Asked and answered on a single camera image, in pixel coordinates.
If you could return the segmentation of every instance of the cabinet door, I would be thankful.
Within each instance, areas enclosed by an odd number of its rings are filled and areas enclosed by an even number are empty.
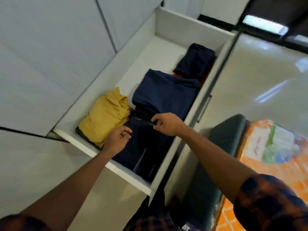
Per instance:
[[[162,0],[98,0],[107,26],[120,51]]]
[[[94,0],[0,0],[0,126],[46,135],[115,51]]]

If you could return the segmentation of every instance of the open drawer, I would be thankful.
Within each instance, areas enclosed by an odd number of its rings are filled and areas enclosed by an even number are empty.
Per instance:
[[[127,96],[132,105],[133,93],[148,69],[172,74],[172,70],[185,55],[188,47],[192,43],[198,43],[215,50],[217,59],[185,119],[186,124],[193,126],[233,38],[233,33],[164,8],[157,8],[61,118],[54,132],[94,157],[98,150],[76,134],[75,128],[91,110],[95,101],[107,91],[119,86],[121,94]],[[175,138],[152,183],[146,182],[113,160],[106,167],[153,197],[180,142],[179,138]]]

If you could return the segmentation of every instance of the plastic wrapped package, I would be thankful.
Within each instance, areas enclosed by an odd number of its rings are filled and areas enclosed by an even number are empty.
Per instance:
[[[242,163],[281,179],[308,205],[308,138],[271,120],[260,120],[250,123],[238,149]],[[215,229],[244,230],[226,198]]]

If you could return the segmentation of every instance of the yellow shirt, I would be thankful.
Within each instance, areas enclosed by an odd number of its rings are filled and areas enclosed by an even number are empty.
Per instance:
[[[119,87],[116,87],[98,98],[78,127],[91,142],[102,147],[109,133],[128,121],[130,111],[127,97],[121,95]]]

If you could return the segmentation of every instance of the folded clothes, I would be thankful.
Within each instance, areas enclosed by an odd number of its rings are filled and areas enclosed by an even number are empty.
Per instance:
[[[146,107],[152,113],[176,114],[185,119],[198,95],[198,81],[185,79],[149,69],[134,92],[136,107]]]
[[[116,87],[98,98],[78,127],[88,140],[101,148],[109,133],[128,121],[130,112],[127,97],[121,95]]]
[[[132,116],[124,125],[133,131],[131,139],[113,160],[146,181],[152,181],[165,157],[162,152],[167,152],[173,138],[154,130],[148,121],[137,116]]]
[[[173,72],[183,78],[201,81],[211,69],[215,58],[215,51],[194,43]]]

